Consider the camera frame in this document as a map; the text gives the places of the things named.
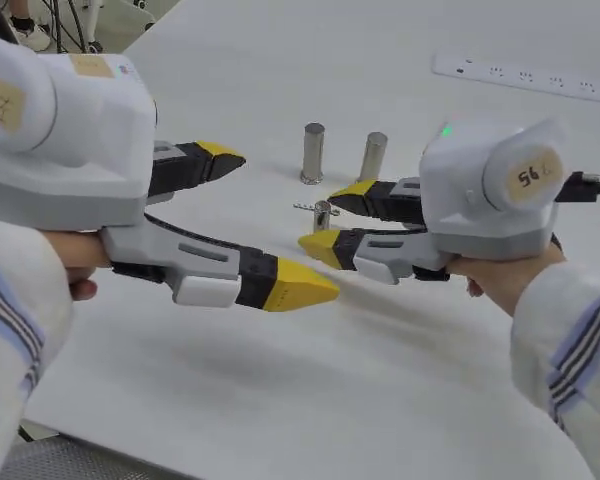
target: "label sticker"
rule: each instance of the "label sticker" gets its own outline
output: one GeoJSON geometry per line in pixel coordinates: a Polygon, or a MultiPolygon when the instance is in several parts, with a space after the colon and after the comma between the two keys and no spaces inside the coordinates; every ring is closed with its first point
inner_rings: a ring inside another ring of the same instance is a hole
{"type": "Polygon", "coordinates": [[[0,126],[7,132],[20,129],[26,99],[24,91],[0,80],[0,126]]]}
{"type": "Polygon", "coordinates": [[[522,203],[544,189],[561,184],[563,179],[560,157],[555,150],[545,148],[509,172],[507,189],[513,203],[522,203]]]}
{"type": "Polygon", "coordinates": [[[78,75],[85,77],[114,78],[113,72],[104,57],[98,55],[69,54],[69,58],[78,75]]]}

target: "handwritten number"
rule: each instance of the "handwritten number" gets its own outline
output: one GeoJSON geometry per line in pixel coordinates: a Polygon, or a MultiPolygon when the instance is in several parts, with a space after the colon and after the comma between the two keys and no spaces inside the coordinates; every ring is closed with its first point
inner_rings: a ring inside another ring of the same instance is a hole
{"type": "MultiPolygon", "coordinates": [[[[542,173],[546,175],[546,169],[543,166],[542,173]]],[[[535,168],[529,167],[528,169],[518,174],[518,181],[522,184],[522,188],[527,188],[534,180],[539,180],[540,175],[536,172],[535,168]]]]}
{"type": "Polygon", "coordinates": [[[9,112],[10,105],[11,100],[9,98],[0,96],[0,122],[5,122],[5,117],[9,112]]]}

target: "beige round sticker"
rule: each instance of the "beige round sticker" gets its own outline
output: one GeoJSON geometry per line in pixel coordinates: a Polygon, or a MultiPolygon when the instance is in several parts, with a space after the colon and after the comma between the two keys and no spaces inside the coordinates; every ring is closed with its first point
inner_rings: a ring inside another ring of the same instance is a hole
{"type": "Polygon", "coordinates": [[[20,129],[26,99],[24,91],[0,80],[0,127],[9,133],[20,129]]]}
{"type": "Polygon", "coordinates": [[[560,157],[552,148],[543,148],[509,172],[507,190],[513,203],[522,203],[546,188],[561,184],[563,179],[560,157]]]}

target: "white shirt sleeve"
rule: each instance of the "white shirt sleeve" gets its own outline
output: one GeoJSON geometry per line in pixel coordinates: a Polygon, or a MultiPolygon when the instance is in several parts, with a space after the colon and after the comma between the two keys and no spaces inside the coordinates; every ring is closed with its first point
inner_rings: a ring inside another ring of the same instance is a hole
{"type": "Polygon", "coordinates": [[[0,222],[0,467],[24,405],[68,333],[65,269],[37,231],[0,222]]]}
{"type": "Polygon", "coordinates": [[[562,263],[525,290],[511,334],[513,380],[600,479],[600,284],[562,263]]]}

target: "white tabletop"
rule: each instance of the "white tabletop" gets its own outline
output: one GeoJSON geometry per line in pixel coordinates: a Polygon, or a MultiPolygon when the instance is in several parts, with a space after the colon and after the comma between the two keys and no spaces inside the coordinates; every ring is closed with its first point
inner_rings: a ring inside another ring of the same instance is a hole
{"type": "MultiPolygon", "coordinates": [[[[292,204],[351,183],[370,131],[389,136],[382,176],[397,179],[448,114],[558,115],[575,166],[600,173],[600,104],[429,73],[437,48],[600,72],[600,40],[577,28],[590,10],[417,3],[182,0],[129,50],[159,136],[225,143],[249,163],[152,212],[329,272],[297,247],[312,217],[292,204]],[[310,121],[327,128],[317,187],[298,180],[310,121]]],[[[558,234],[600,274],[600,204],[563,208],[558,234]]],[[[459,281],[329,274],[340,299],[289,314],[177,307],[166,287],[101,274],[27,418],[205,480],[590,478],[511,384],[510,323],[488,301],[459,281]]]]}

